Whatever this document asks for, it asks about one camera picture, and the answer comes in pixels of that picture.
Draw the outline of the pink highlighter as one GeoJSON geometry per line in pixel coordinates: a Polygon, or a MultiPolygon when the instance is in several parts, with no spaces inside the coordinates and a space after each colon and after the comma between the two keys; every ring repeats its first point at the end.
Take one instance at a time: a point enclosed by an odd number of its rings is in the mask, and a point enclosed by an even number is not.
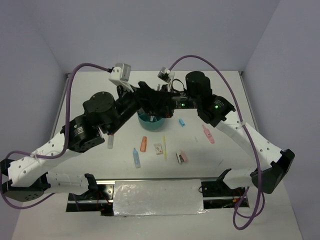
{"type": "Polygon", "coordinates": [[[214,144],[215,143],[215,140],[210,132],[210,130],[205,126],[205,125],[202,125],[202,128],[203,128],[203,132],[206,136],[206,138],[208,139],[208,141],[211,143],[211,144],[214,144]]]}

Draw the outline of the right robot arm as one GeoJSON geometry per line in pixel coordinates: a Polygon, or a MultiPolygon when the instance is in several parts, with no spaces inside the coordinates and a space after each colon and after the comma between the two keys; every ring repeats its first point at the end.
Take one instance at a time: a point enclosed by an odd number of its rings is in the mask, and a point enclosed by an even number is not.
{"type": "Polygon", "coordinates": [[[161,90],[156,93],[154,112],[169,118],[174,110],[196,109],[203,122],[226,134],[255,159],[254,167],[229,168],[218,177],[217,190],[221,195],[228,196],[234,189],[253,186],[271,194],[289,171],[295,154],[273,145],[246,123],[228,100],[213,94],[210,79],[203,72],[192,71],[185,80],[183,92],[161,90]]]}

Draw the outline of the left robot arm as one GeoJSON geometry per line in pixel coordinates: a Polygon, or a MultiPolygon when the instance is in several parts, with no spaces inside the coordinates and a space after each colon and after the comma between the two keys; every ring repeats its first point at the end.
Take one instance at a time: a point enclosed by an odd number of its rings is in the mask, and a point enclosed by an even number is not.
{"type": "Polygon", "coordinates": [[[95,93],[83,103],[83,114],[74,119],[66,116],[61,131],[48,143],[32,153],[22,152],[18,160],[6,156],[0,163],[1,176],[8,177],[0,185],[4,201],[38,205],[57,193],[95,198],[99,188],[92,174],[71,176],[52,169],[101,145],[105,134],[116,133],[139,110],[162,118],[172,114],[171,95],[164,89],[154,90],[141,81],[132,90],[118,86],[117,93],[118,98],[105,91],[95,93]]]}

